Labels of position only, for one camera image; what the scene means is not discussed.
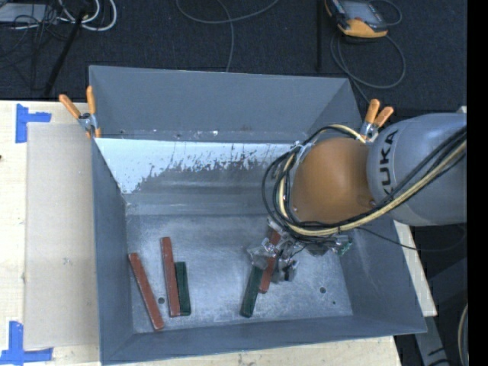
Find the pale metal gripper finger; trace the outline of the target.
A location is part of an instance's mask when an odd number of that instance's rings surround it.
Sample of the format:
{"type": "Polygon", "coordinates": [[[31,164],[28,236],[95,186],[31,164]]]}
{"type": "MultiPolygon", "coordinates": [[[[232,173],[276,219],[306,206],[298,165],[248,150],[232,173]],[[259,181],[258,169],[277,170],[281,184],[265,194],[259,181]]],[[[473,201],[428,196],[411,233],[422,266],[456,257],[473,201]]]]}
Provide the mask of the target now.
{"type": "Polygon", "coordinates": [[[269,266],[269,259],[276,257],[275,245],[270,241],[264,241],[259,246],[248,248],[247,252],[252,264],[261,270],[265,270],[269,266]]]}
{"type": "Polygon", "coordinates": [[[293,281],[297,273],[297,266],[298,261],[293,256],[287,258],[280,257],[274,264],[272,282],[293,281]]]}

